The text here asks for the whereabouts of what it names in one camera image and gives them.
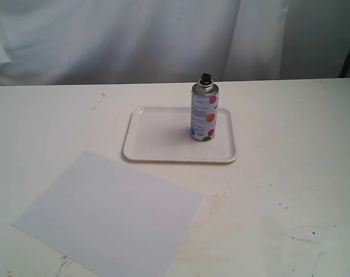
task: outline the tray rim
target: tray rim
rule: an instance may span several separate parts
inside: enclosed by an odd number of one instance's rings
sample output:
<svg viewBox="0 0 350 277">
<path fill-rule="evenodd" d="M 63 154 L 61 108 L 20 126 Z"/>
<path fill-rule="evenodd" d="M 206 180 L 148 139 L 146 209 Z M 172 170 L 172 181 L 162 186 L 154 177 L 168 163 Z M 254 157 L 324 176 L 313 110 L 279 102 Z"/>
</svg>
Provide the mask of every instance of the tray rim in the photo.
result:
<svg viewBox="0 0 350 277">
<path fill-rule="evenodd" d="M 158 109 L 158 110 L 168 110 L 168 109 L 181 109 L 181 110 L 190 110 L 190 107 L 187 106 L 139 106 L 137 108 L 135 108 L 130 115 L 130 120 L 129 120 L 129 124 L 128 124 L 128 128 L 126 130 L 126 135 L 125 135 L 125 139 L 124 139 L 124 145 L 122 146 L 122 154 L 124 155 L 124 157 L 126 159 L 128 159 L 131 162 L 168 162 L 168 163 L 216 163 L 216 164 L 228 164 L 228 163 L 232 163 L 234 162 L 238 156 L 239 156 L 239 149 L 238 149 L 238 145 L 237 145 L 237 141 L 236 138 L 234 136 L 234 130 L 233 130 L 233 126 L 234 126 L 234 122 L 233 122 L 233 118 L 232 115 L 230 113 L 230 111 L 226 108 L 220 107 L 218 108 L 218 113 L 220 111 L 222 111 L 223 113 L 226 114 L 226 116 L 228 117 L 228 120 L 230 120 L 230 124 L 231 124 L 231 135 L 233 138 L 233 146 L 234 146 L 234 153 L 232 156 L 230 156 L 229 158 L 226 159 L 171 159 L 171 158 L 136 158 L 133 156 L 130 156 L 130 154 L 128 153 L 127 150 L 127 138 L 128 138 L 128 134 L 129 132 L 132 130 L 133 126 L 132 126 L 132 120 L 133 120 L 133 116 L 136 115 L 136 113 L 138 113 L 138 111 L 140 112 L 140 110 L 144 111 L 145 109 Z"/>
</svg>

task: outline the pink dot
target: pink dot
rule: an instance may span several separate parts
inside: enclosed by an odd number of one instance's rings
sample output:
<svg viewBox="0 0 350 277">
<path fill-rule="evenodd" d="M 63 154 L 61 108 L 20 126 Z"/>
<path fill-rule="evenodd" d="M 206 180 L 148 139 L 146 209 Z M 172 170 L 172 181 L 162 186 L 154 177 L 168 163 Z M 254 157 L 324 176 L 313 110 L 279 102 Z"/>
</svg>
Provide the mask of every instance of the pink dot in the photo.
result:
<svg viewBox="0 0 350 277">
<path fill-rule="evenodd" d="M 210 104 L 215 103 L 216 100 L 217 100 L 217 97 L 216 97 L 216 96 L 211 96 L 211 97 L 210 97 Z"/>
</svg>

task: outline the white table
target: white table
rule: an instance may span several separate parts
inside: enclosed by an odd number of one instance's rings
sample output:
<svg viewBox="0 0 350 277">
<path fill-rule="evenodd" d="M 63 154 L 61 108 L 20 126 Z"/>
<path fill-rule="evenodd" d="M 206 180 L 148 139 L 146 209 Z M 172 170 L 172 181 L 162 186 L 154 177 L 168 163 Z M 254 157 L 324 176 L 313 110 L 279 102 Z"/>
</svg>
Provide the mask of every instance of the white table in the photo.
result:
<svg viewBox="0 0 350 277">
<path fill-rule="evenodd" d="M 11 223 L 86 149 L 126 162 L 131 112 L 191 85 L 0 87 L 0 277 L 96 276 Z M 132 164 L 204 196 L 167 277 L 350 276 L 350 79 L 218 85 L 234 163 Z"/>
</svg>

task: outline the orange dot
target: orange dot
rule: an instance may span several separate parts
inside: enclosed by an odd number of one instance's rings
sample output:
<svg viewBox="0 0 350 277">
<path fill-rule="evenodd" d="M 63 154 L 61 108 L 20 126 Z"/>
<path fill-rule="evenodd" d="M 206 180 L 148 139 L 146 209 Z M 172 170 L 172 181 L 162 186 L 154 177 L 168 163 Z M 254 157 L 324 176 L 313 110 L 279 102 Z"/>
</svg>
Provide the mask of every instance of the orange dot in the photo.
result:
<svg viewBox="0 0 350 277">
<path fill-rule="evenodd" d="M 215 119 L 215 114 L 209 114 L 209 115 L 206 117 L 206 121 L 207 121 L 207 122 L 212 122 L 214 119 Z"/>
</svg>

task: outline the spray can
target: spray can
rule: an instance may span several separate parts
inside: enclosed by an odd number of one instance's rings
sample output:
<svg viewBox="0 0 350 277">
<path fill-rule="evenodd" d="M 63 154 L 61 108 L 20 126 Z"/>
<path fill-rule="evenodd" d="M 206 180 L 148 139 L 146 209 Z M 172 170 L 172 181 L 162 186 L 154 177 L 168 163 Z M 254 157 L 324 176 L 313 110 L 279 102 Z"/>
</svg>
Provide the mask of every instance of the spray can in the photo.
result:
<svg viewBox="0 0 350 277">
<path fill-rule="evenodd" d="M 192 87 L 191 136 L 197 141 L 209 141 L 215 136 L 219 88 L 211 75 L 203 74 Z"/>
</svg>

